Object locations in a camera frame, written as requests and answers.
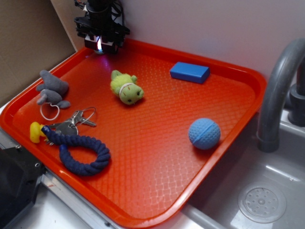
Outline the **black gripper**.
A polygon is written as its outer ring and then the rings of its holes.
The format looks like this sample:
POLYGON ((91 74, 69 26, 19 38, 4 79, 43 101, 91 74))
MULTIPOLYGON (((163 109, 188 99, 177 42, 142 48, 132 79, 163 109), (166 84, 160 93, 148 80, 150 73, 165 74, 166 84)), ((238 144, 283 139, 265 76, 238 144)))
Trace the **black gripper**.
POLYGON ((100 50, 100 38, 104 53, 116 54, 130 29, 114 21, 111 13, 87 12, 83 17, 74 18, 79 37, 85 38, 85 47, 100 50))

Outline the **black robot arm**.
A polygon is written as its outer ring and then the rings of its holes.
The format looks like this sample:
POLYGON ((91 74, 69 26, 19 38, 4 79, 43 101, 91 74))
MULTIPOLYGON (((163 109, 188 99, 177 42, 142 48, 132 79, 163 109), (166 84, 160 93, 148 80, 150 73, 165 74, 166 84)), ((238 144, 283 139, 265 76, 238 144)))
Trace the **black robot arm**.
POLYGON ((77 35, 86 48, 96 53, 116 54, 130 34, 125 26, 122 3, 119 0, 75 0, 74 5, 84 16, 74 18, 77 35))

